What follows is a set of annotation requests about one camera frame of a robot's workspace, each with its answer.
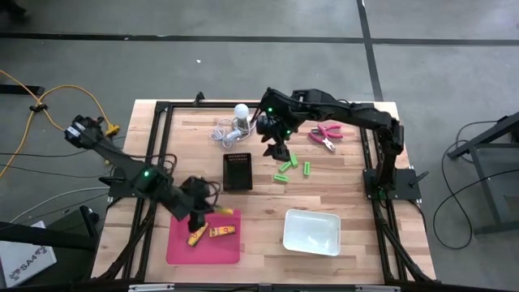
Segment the wooden tabletop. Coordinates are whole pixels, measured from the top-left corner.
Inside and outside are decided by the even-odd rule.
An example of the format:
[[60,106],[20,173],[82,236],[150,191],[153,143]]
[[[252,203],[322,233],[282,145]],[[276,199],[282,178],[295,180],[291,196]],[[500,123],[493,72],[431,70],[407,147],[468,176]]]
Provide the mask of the wooden tabletop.
[[[154,100],[137,100],[131,115],[124,151],[144,155],[152,125]],[[376,102],[375,107],[398,117],[394,102]],[[366,200],[362,183],[365,168],[358,127],[344,125],[337,150],[330,153],[323,145],[310,141],[307,132],[316,122],[305,122],[298,134],[287,142],[299,163],[311,163],[311,175],[304,178],[302,167],[288,170],[287,184],[276,183],[279,161],[262,157],[266,144],[252,135],[232,151],[210,140],[217,122],[233,118],[233,109],[175,109],[167,152],[178,156],[175,184],[190,175],[222,181],[222,155],[228,152],[252,154],[252,191],[228,195],[222,193],[219,204],[242,211],[241,259],[230,265],[169,265],[165,261],[171,215],[160,206],[153,229],[146,281],[203,283],[309,283],[375,284],[383,283],[378,243],[371,203]],[[163,128],[164,117],[159,129]],[[160,146],[157,135],[155,151]],[[405,150],[397,167],[409,165]],[[409,202],[395,201],[401,242],[426,275],[434,278],[427,237],[418,210]],[[102,274],[125,246],[131,228],[135,199],[117,202],[107,213],[105,228],[92,276]],[[288,251],[283,247],[283,226],[291,208],[336,214],[341,218],[341,253],[330,257]],[[139,259],[140,245],[135,262]],[[392,271],[397,276],[394,253],[389,248]]]

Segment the orange object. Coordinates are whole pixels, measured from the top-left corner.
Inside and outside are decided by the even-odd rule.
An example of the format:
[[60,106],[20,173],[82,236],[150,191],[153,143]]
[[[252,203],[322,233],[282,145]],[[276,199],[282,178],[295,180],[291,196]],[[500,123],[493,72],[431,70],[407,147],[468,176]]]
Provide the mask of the orange object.
[[218,237],[222,235],[233,234],[234,232],[236,232],[236,226],[234,225],[211,228],[211,232],[209,232],[209,237]]
[[189,239],[187,240],[187,244],[194,247],[196,243],[202,238],[205,230],[208,228],[209,222],[205,222],[204,226],[200,227],[199,230],[189,235]]
[[222,215],[233,215],[234,214],[234,210],[232,208],[223,208],[223,207],[216,207],[214,209],[214,211],[216,213],[219,213],[219,214],[222,214]]

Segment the concrete floor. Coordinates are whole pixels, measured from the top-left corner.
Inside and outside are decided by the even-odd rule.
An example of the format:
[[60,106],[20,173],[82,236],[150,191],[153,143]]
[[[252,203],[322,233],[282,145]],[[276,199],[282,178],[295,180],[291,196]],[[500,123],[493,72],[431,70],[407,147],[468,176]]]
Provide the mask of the concrete floor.
[[[133,33],[199,36],[362,37],[354,0],[32,0],[24,26],[0,16],[1,31]],[[372,37],[519,39],[519,4],[487,0],[365,0]],[[519,232],[474,238],[462,251],[448,250],[432,233],[432,215],[448,195],[440,158],[457,130],[468,122],[517,112],[519,51],[500,46],[374,45],[385,101],[395,101],[406,130],[410,160],[421,183],[422,209],[438,279],[446,283],[517,290]],[[267,86],[290,92],[320,88],[337,98],[373,101],[362,44],[225,42],[116,42],[0,40],[0,68],[26,84],[52,88],[77,84],[96,95],[113,122],[126,131],[134,99],[260,98]],[[4,127],[0,151],[15,150],[25,127],[30,97],[2,96]],[[63,127],[77,114],[97,116],[85,96],[65,90],[49,98],[50,112]],[[474,126],[465,138],[485,126]],[[26,153],[77,151],[38,115]],[[0,157],[5,163],[8,157]],[[95,153],[45,159],[18,157],[14,165],[65,174],[95,175],[107,169]],[[456,190],[476,180],[471,165],[447,162]],[[61,178],[9,170],[0,179],[0,220],[9,221],[34,204],[81,187],[94,178]],[[41,214],[102,192],[80,193],[35,211]],[[480,187],[460,196],[475,226],[490,222]],[[88,204],[103,217],[105,198]],[[62,216],[43,217],[50,223]],[[467,224],[451,202],[439,214],[440,236],[452,245],[465,241]]]

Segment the pink cutting board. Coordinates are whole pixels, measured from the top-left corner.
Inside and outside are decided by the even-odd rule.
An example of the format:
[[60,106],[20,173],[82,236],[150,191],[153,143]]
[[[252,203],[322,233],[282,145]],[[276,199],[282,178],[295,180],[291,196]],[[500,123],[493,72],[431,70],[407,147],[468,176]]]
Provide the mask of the pink cutting board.
[[[168,264],[236,264],[240,261],[240,210],[235,209],[232,216],[216,213],[206,215],[205,220],[209,222],[209,226],[194,247],[187,244],[190,235],[187,229],[188,220],[189,217],[178,222],[171,217],[165,257]],[[209,238],[209,229],[224,225],[235,225],[236,233]]]

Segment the pliers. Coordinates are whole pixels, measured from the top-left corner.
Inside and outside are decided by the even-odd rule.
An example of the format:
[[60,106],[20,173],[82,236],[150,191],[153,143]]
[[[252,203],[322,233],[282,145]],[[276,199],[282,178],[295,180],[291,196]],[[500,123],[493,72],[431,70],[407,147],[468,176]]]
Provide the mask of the pliers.
[[330,125],[327,127],[317,125],[317,128],[312,129],[311,132],[308,133],[308,136],[315,142],[317,142],[319,144],[324,144],[324,146],[326,146],[326,148],[328,150],[330,150],[331,152],[335,152],[335,145],[333,145],[333,143],[330,142],[330,140],[328,140],[328,138],[342,139],[342,135],[339,133],[332,133],[329,131],[329,130],[333,130],[333,129],[341,129],[341,125],[336,124],[336,125]]

